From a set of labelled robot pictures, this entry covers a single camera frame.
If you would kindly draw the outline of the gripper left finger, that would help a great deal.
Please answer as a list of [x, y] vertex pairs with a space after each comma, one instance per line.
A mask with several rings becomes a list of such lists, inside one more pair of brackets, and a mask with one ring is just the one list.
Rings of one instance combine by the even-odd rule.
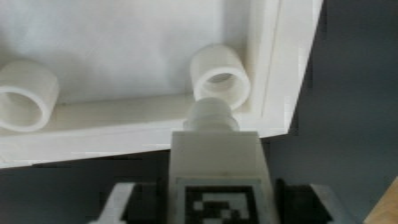
[[154, 205], [149, 203], [156, 185], [149, 182], [119, 182], [87, 224], [145, 224], [154, 220]]

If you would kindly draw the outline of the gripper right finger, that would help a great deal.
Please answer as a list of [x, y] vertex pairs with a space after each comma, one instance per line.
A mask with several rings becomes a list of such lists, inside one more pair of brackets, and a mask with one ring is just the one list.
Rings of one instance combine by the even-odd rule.
[[275, 181], [280, 224], [355, 224], [337, 194], [327, 185], [287, 185]]

